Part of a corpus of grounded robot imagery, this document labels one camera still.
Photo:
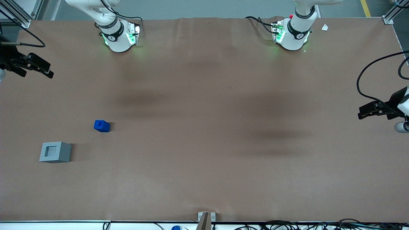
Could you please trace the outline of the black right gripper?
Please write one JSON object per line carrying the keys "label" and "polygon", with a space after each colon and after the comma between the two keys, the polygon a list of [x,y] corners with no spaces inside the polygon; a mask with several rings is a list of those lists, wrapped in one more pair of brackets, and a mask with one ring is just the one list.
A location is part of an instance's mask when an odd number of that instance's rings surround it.
{"label": "black right gripper", "polygon": [[54,72],[50,70],[50,63],[34,53],[22,54],[16,45],[8,40],[4,35],[0,35],[0,77],[6,76],[6,71],[13,72],[21,77],[25,77],[30,66],[35,67],[39,72],[49,79],[52,79]]}

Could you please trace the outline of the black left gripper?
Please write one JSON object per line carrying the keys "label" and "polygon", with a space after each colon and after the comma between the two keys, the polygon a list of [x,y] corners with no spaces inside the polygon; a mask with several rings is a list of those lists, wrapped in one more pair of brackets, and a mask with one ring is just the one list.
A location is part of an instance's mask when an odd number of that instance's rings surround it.
{"label": "black left gripper", "polygon": [[[390,97],[390,100],[386,102],[386,104],[390,107],[390,114],[387,114],[387,119],[392,120],[396,118],[405,118],[406,115],[400,109],[398,109],[399,103],[405,97],[408,87],[404,87],[397,92],[393,93]],[[385,115],[384,112],[388,111],[388,109],[379,101],[372,101],[359,107],[358,119],[362,120],[367,117],[372,116],[383,116]]]}

